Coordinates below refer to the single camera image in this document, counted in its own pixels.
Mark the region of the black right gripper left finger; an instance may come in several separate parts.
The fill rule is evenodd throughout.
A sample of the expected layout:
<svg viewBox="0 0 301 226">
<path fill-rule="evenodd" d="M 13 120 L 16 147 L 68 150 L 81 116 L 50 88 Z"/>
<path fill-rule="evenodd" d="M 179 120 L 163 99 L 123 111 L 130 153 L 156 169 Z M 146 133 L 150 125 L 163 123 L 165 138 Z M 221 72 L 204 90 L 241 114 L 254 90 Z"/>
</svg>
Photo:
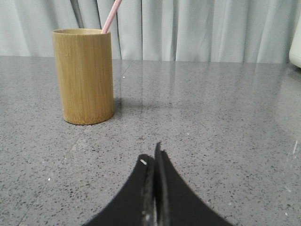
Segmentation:
<svg viewBox="0 0 301 226">
<path fill-rule="evenodd" d="M 139 155 L 132 173 L 117 195 L 85 225 L 154 225 L 154 168 L 152 157 Z"/>
</svg>

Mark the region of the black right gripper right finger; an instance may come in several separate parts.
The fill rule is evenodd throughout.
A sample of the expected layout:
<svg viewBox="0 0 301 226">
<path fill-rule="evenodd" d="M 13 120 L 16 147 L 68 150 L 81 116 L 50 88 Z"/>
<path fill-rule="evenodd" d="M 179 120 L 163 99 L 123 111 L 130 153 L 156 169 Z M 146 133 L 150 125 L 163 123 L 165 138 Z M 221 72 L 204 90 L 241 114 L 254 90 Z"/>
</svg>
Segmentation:
<svg viewBox="0 0 301 226">
<path fill-rule="evenodd" d="M 230 226 L 189 188 L 161 143 L 156 144 L 154 191 L 159 226 Z"/>
</svg>

